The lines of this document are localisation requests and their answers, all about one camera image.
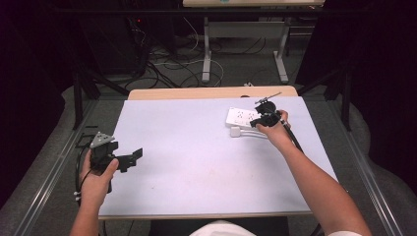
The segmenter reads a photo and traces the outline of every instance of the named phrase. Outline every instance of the white shirt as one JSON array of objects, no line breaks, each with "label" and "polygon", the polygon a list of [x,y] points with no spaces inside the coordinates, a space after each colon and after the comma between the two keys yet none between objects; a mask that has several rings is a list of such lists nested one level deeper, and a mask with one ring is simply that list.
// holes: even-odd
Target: white shirt
[{"label": "white shirt", "polygon": [[[255,234],[249,232],[248,230],[242,228],[239,225],[224,221],[218,220],[213,223],[207,224],[190,236],[256,236]],[[349,232],[349,231],[339,231],[329,234],[328,236],[360,236],[360,234]]]}]

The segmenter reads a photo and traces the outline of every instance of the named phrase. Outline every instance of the person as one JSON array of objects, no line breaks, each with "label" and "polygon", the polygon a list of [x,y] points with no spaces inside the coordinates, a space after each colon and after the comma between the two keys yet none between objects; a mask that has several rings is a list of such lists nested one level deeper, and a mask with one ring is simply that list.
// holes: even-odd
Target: person
[{"label": "person", "polygon": [[[288,124],[288,113],[281,110],[282,120]],[[322,226],[325,235],[355,236],[372,235],[361,212],[346,191],[319,166],[311,161],[291,141],[284,127],[278,122],[273,127],[257,125],[260,132],[282,153],[294,179],[313,215]],[[89,172],[90,151],[87,153],[81,179]],[[113,159],[100,176],[89,174],[82,188],[82,203],[75,219],[71,235],[98,235],[98,211],[107,193],[107,186],[118,166]],[[192,235],[214,235],[213,232],[228,231],[227,235],[254,235],[244,228],[216,221]]]}]

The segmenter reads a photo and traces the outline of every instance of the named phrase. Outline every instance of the hand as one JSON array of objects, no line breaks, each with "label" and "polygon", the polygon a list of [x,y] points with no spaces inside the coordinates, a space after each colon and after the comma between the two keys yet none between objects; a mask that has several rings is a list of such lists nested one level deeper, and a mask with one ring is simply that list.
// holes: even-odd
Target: hand
[{"label": "hand", "polygon": [[117,170],[119,160],[114,158],[107,166],[107,169],[99,175],[99,173],[91,171],[90,158],[91,149],[86,154],[83,170],[80,174],[80,180],[86,178],[81,189],[82,206],[89,206],[98,210],[107,195],[108,184]]},{"label": "hand", "polygon": [[[288,123],[288,112],[284,110],[279,110],[281,113],[281,119],[287,122],[288,127],[290,128],[291,125]],[[288,133],[282,126],[280,122],[276,123],[272,127],[266,127],[261,124],[257,124],[257,128],[260,132],[267,135],[270,142],[276,146],[278,149],[282,149],[287,145],[293,145],[291,142],[291,138],[289,137]]]}]

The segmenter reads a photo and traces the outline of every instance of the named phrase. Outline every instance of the table surface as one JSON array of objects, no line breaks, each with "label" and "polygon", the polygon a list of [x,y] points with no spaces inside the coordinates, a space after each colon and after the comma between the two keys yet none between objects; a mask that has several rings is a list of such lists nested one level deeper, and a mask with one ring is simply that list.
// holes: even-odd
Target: table surface
[{"label": "table surface", "polygon": [[304,152],[336,179],[304,100],[293,87],[134,90],[114,132],[119,142],[115,154],[144,148],[144,156],[127,173],[115,173],[113,192],[99,218],[311,213],[268,139],[230,138],[225,126],[231,105],[254,109],[254,101],[278,92],[270,101],[292,114],[292,130]]},{"label": "table surface", "polygon": [[277,7],[320,6],[325,0],[184,0],[185,7]]}]

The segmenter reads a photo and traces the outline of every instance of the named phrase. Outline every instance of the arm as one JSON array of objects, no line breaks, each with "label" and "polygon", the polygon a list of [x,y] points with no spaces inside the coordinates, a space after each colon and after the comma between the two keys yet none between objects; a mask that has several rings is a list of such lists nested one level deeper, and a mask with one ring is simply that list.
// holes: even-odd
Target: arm
[{"label": "arm", "polygon": [[[287,120],[288,114],[285,111],[281,113]],[[273,127],[257,125],[257,128],[284,156],[301,194],[326,235],[336,231],[371,235],[362,214],[346,191],[292,144],[280,123]]]},{"label": "arm", "polygon": [[113,159],[107,169],[100,176],[98,176],[92,172],[89,173],[90,157],[91,150],[89,150],[86,154],[83,170],[80,174],[81,180],[83,180],[86,175],[87,177],[82,186],[82,201],[71,230],[71,235],[98,235],[98,211],[107,194],[108,183],[111,178],[113,178],[113,174],[119,165],[118,160]]}]

